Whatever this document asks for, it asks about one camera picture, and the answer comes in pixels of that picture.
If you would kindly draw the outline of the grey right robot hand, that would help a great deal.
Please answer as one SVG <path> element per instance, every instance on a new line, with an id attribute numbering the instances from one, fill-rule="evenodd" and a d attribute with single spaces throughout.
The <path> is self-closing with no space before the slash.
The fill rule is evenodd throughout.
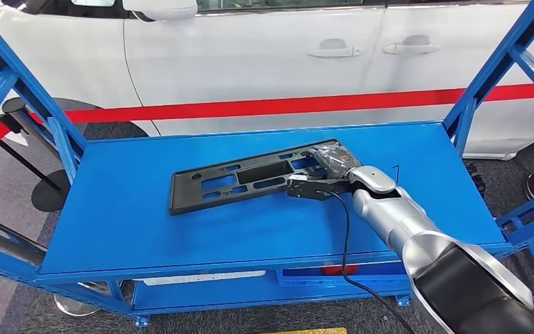
<path id="1" fill-rule="evenodd" d="M 353 153 L 339 142 L 313 145 L 306 154 L 315 159 L 325 171 L 327 180 L 348 180 L 350 171 L 363 166 Z"/>

